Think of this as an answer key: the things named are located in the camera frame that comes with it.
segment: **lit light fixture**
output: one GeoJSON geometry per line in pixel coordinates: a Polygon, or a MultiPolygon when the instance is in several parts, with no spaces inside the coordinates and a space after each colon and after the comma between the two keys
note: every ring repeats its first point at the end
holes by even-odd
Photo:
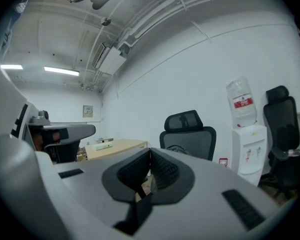
{"type": "Polygon", "coordinates": [[[0,65],[3,70],[23,70],[21,65],[0,65]]]}
{"type": "Polygon", "coordinates": [[[62,73],[62,74],[67,74],[67,75],[72,75],[72,76],[79,76],[79,71],[75,70],[69,70],[69,69],[61,69],[61,68],[55,68],[55,67],[44,67],[45,71],[49,72],[55,72],[55,73],[62,73]]]}

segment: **air conditioning unit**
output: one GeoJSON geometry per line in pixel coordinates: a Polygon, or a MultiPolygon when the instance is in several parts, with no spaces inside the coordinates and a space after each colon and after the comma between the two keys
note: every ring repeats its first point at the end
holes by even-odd
{"type": "Polygon", "coordinates": [[[104,61],[107,54],[110,52],[110,49],[111,45],[109,43],[101,43],[98,50],[95,53],[94,59],[92,61],[92,67],[94,67],[95,69],[100,68],[101,63],[104,61]]]}
{"type": "Polygon", "coordinates": [[[121,51],[115,47],[112,47],[110,51],[105,55],[99,70],[103,73],[113,75],[121,65],[127,60],[125,57],[121,56],[121,51]]]}

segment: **black mesh chair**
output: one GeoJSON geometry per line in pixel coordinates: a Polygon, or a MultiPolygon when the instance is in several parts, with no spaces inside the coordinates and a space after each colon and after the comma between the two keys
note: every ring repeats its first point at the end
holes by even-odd
{"type": "Polygon", "coordinates": [[[300,144],[296,102],[282,85],[268,90],[266,96],[268,104],[263,107],[263,112],[273,142],[268,158],[270,175],[276,182],[261,181],[260,184],[277,188],[275,198],[283,192],[289,199],[290,190],[300,188],[300,156],[289,157],[287,152],[297,149],[300,144]]]}
{"type": "Polygon", "coordinates": [[[160,134],[160,147],[212,161],[216,146],[215,129],[204,126],[195,110],[170,115],[160,134]]]}

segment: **white wall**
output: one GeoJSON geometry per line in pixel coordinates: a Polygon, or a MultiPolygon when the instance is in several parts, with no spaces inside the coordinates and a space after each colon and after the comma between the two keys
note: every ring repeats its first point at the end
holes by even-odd
{"type": "Polygon", "coordinates": [[[300,108],[300,38],[293,22],[279,0],[212,1],[163,22],[133,48],[104,91],[102,133],[159,147],[169,115],[197,110],[203,125],[217,132],[213,160],[231,164],[228,83],[248,78],[261,125],[271,88],[286,86],[300,108]]]}
{"type": "Polygon", "coordinates": [[[38,110],[46,110],[52,123],[83,123],[96,128],[93,136],[81,140],[80,146],[100,137],[101,101],[96,91],[75,86],[48,83],[17,83],[17,88],[38,110]],[[93,106],[93,117],[83,118],[83,105],[93,106]]]}

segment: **framed picture on wall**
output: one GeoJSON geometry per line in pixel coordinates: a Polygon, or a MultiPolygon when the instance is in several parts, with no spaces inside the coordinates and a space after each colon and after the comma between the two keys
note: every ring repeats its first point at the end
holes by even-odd
{"type": "Polygon", "coordinates": [[[84,118],[93,118],[94,117],[94,106],[83,106],[83,117],[84,118]]]}

